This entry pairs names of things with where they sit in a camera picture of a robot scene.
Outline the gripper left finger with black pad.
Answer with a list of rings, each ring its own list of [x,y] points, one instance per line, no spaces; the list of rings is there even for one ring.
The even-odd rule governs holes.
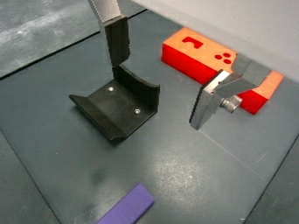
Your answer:
[[[118,0],[88,0],[88,3],[107,40],[111,65],[116,67],[130,57],[127,16],[122,14]]]

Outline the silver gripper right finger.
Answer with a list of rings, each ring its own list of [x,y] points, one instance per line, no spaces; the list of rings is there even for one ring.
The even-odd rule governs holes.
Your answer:
[[[242,54],[237,55],[233,72],[221,69],[210,81],[201,87],[191,112],[190,124],[198,130],[217,113],[225,108],[233,113],[242,103],[238,94],[257,88],[271,69]]]

